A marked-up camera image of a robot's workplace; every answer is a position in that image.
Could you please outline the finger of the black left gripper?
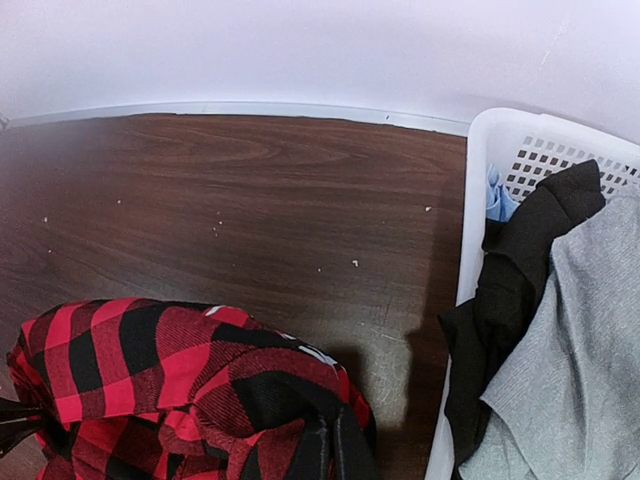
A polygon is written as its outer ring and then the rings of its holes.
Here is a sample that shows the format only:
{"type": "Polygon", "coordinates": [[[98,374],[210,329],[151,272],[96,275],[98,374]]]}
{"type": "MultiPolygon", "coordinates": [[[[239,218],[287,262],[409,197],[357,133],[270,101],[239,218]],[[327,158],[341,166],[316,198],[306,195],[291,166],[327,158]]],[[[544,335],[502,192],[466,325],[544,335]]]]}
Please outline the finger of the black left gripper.
{"type": "Polygon", "coordinates": [[[0,418],[2,420],[19,420],[39,417],[42,410],[38,406],[26,405],[14,400],[0,399],[0,418]]]}
{"type": "Polygon", "coordinates": [[[39,419],[24,419],[2,423],[0,427],[0,451],[9,453],[25,438],[42,429],[39,419]]]}

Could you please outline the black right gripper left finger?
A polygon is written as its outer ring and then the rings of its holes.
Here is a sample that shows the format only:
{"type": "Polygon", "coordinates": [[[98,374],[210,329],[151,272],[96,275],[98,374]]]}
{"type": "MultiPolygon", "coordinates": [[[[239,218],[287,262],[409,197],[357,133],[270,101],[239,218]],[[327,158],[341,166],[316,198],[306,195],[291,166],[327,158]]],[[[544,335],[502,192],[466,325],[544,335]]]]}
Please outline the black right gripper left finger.
{"type": "Polygon", "coordinates": [[[328,480],[330,435],[323,417],[311,417],[305,426],[287,472],[288,480],[328,480]]]}

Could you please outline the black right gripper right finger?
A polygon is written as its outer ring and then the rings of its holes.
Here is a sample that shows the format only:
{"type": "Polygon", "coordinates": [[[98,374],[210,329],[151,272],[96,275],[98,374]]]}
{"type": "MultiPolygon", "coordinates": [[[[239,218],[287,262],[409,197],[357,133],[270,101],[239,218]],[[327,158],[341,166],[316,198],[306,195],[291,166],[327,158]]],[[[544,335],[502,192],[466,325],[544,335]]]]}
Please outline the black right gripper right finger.
{"type": "Polygon", "coordinates": [[[342,407],[333,427],[334,463],[341,480],[375,480],[377,467],[353,410],[342,407]]]}

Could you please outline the red black plaid shirt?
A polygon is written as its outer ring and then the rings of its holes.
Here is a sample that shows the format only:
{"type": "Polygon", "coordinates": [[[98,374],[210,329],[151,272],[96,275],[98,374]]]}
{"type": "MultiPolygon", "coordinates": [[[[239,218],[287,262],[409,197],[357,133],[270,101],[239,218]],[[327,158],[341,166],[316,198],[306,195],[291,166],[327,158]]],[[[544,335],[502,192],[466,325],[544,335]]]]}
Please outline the red black plaid shirt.
{"type": "Polygon", "coordinates": [[[62,304],[23,324],[7,364],[14,401],[42,410],[24,419],[42,421],[30,436],[44,479],[287,479],[311,417],[327,423],[338,479],[342,407],[374,458],[375,418],[345,368],[237,308],[62,304]]]}

